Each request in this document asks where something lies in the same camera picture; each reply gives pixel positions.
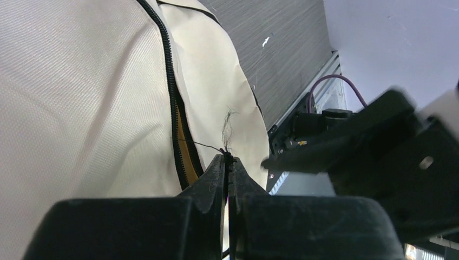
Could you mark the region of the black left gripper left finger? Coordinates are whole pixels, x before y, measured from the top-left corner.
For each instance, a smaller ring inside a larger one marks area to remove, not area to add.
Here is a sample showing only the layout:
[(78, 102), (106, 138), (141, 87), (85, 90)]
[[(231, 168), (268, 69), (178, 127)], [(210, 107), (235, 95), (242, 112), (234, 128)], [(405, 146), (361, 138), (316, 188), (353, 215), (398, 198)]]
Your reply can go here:
[(223, 259), (226, 156), (175, 197), (71, 199), (45, 215), (25, 259)]

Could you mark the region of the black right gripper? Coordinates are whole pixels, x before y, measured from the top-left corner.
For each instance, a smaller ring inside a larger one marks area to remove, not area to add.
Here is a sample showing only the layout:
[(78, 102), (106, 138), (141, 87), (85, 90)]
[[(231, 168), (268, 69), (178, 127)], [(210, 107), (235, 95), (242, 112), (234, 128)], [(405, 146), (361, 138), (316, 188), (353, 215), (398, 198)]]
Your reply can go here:
[(336, 194), (378, 201), (403, 242), (458, 231), (458, 141), (438, 117), (420, 117), (398, 90), (261, 165), (328, 171)]

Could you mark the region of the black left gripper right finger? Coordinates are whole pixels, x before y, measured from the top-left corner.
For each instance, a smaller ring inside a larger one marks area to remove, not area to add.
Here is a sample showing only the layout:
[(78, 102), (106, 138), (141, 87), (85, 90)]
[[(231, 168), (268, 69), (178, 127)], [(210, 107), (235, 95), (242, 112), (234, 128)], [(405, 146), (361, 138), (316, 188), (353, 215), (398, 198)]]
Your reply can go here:
[(362, 197), (272, 196), (229, 167), (230, 259), (403, 259), (392, 223)]

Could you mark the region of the cream canvas backpack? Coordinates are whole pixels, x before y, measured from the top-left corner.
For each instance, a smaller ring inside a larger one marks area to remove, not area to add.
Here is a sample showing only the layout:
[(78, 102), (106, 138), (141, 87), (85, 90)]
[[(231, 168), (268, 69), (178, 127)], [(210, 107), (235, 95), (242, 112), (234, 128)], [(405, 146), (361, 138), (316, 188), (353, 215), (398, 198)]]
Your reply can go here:
[(198, 1), (1, 1), (1, 259), (69, 198), (175, 196), (228, 147), (267, 184), (231, 38)]

